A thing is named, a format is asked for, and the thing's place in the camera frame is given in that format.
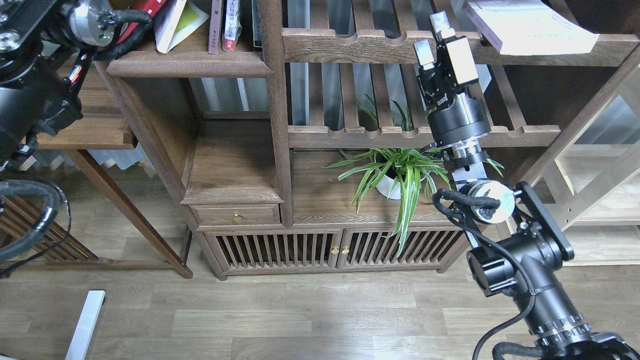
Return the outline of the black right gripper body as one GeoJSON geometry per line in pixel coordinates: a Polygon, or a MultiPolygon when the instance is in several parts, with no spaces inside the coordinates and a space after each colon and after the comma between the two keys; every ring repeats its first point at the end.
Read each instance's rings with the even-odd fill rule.
{"type": "Polygon", "coordinates": [[[490,125],[483,103],[468,91],[479,79],[468,38],[436,42],[436,54],[434,68],[419,68],[417,80],[437,146],[446,148],[486,136],[490,125]]]}

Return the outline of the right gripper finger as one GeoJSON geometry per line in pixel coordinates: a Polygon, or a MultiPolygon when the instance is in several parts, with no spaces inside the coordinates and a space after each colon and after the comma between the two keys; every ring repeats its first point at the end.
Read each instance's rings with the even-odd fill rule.
{"type": "Polygon", "coordinates": [[[432,52],[429,39],[421,39],[413,43],[417,63],[424,71],[429,71],[435,66],[434,53],[432,52]]]}
{"type": "Polygon", "coordinates": [[[437,43],[450,43],[457,38],[451,27],[446,11],[439,11],[430,15],[433,33],[437,43]]]}

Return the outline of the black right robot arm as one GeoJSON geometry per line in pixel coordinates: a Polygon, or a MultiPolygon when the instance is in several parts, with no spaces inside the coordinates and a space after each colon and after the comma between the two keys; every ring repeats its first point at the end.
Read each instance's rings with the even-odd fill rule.
{"type": "Polygon", "coordinates": [[[427,39],[414,43],[418,82],[435,147],[444,152],[452,189],[439,189],[434,206],[464,230],[471,275],[485,296],[511,297],[519,313],[489,330],[485,342],[525,320],[533,347],[499,342],[495,360],[506,354],[542,360],[637,360],[639,353],[614,332],[592,332],[554,271],[574,258],[574,250],[527,182],[508,187],[487,178],[480,138],[490,132],[483,103],[468,86],[478,73],[468,38],[458,36],[445,11],[430,16],[436,52],[427,39]]]}

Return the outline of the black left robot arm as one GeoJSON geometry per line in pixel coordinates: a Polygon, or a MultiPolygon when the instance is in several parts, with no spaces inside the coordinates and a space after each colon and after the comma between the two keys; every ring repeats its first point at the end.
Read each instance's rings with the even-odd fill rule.
{"type": "Polygon", "coordinates": [[[39,133],[55,136],[81,119],[91,63],[125,55],[151,27],[147,12],[107,0],[3,0],[1,169],[30,157],[39,133]]]}

